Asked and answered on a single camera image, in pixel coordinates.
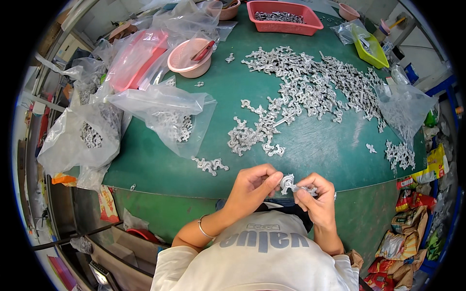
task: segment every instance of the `person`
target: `person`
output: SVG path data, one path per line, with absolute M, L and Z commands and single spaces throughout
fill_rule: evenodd
M 359 290 L 359 270 L 336 232 L 332 183 L 312 173 L 296 184 L 317 187 L 318 198 L 304 189 L 294 193 L 314 224 L 313 241 L 305 218 L 283 207 L 256 211 L 282 178 L 270 164 L 241 170 L 225 206 L 185 225 L 159 252 L 151 291 Z

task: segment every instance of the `silver bangle bracelet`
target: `silver bangle bracelet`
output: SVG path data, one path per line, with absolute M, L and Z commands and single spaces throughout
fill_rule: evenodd
M 212 236 L 206 234 L 206 233 L 204 232 L 204 230 L 202 230 L 202 227 L 201 227 L 201 220 L 202 220 L 202 218 L 203 218 L 204 216 L 207 216 L 207 215 L 208 215 L 208 214 L 204 214 L 203 216 L 201 216 L 201 217 L 199 218 L 199 220 L 198 220 L 199 230 L 200 230 L 200 231 L 202 232 L 202 234 L 205 235 L 206 237 L 214 239 L 215 237 L 212 237 Z

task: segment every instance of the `green table surface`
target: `green table surface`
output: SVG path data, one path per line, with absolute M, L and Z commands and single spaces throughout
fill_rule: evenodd
M 341 124 L 332 122 L 334 116 L 330 113 L 319 121 L 315 116 L 308 117 L 303 110 L 303 114 L 290 126 L 286 123 L 279 125 L 277 128 L 282 133 L 274 135 L 272 144 L 286 147 L 283 157 L 267 156 L 261 143 L 253 145 L 241 157 L 232 153 L 226 143 L 230 140 L 228 131 L 237 125 L 233 117 L 246 119 L 247 126 L 253 128 L 258 120 L 257 114 L 241 108 L 240 99 L 249 99 L 254 108 L 259 104 L 267 108 L 267 96 L 272 99 L 280 96 L 277 92 L 282 83 L 280 78 L 274 74 L 249 72 L 247 65 L 241 63 L 258 47 L 270 51 L 280 45 L 290 46 L 297 53 L 313 55 L 316 61 L 321 59 L 320 50 L 324 55 L 353 64 L 365 73 L 368 66 L 372 67 L 358 57 L 354 45 L 344 46 L 339 41 L 327 25 L 334 25 L 333 22 L 324 20 L 324 29 L 313 36 L 259 33 L 248 18 L 246 5 L 239 7 L 238 15 L 232 20 L 238 24 L 212 54 L 212 64 L 207 73 L 196 79 L 176 74 L 178 88 L 191 93 L 207 92 L 217 100 L 197 157 L 206 160 L 221 158 L 223 164 L 230 167 L 229 171 L 219 169 L 215 177 L 203 172 L 194 161 L 180 158 L 169 150 L 143 121 L 133 118 L 121 141 L 120 154 L 112 162 L 103 184 L 122 189 L 136 184 L 135 191 L 162 195 L 227 198 L 240 169 L 267 162 L 284 174 L 294 174 L 296 181 L 317 172 L 333 182 L 336 191 L 383 183 L 426 168 L 422 132 L 418 132 L 414 139 L 416 168 L 402 170 L 397 166 L 393 171 L 384 157 L 385 140 L 398 144 L 400 139 L 389 127 L 380 134 L 375 118 L 367 121 L 363 119 L 364 112 L 356 113 L 354 110 L 343 111 Z M 234 53 L 235 60 L 227 64 L 225 58 L 230 53 Z M 388 76 L 382 70 L 376 71 L 382 79 Z M 165 79 L 172 75 L 173 72 L 167 73 Z M 198 81 L 203 81 L 204 86 L 195 87 Z M 337 99 L 346 100 L 340 89 L 335 91 Z M 377 153 L 370 154 L 366 143 L 373 144 Z

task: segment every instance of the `hand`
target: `hand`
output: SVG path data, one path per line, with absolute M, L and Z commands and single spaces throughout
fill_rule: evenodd
M 335 187 L 317 173 L 312 173 L 296 183 L 298 187 L 317 187 L 317 199 L 313 198 L 306 190 L 299 189 L 293 193 L 295 203 L 307 211 L 311 221 L 326 230 L 336 229 L 335 223 Z
M 222 210 L 235 221 L 250 215 L 267 196 L 273 197 L 280 190 L 282 178 L 283 173 L 271 164 L 242 169 Z

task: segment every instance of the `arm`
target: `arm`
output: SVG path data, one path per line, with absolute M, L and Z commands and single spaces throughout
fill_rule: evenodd
M 264 198 L 279 190 L 283 173 L 271 164 L 263 164 L 238 173 L 224 208 L 202 218 L 202 230 L 215 237 L 225 228 L 253 213 Z M 186 245 L 200 252 L 212 239 L 199 229 L 198 221 L 185 225 L 173 239 L 172 246 Z
M 294 193 L 295 203 L 307 211 L 309 218 L 314 223 L 314 242 L 322 251 L 331 256 L 344 253 L 343 243 L 336 232 L 335 222 L 335 188 L 332 183 L 316 173 L 302 179 L 296 184 L 298 187 L 317 187 L 317 199 L 307 191 L 299 189 Z

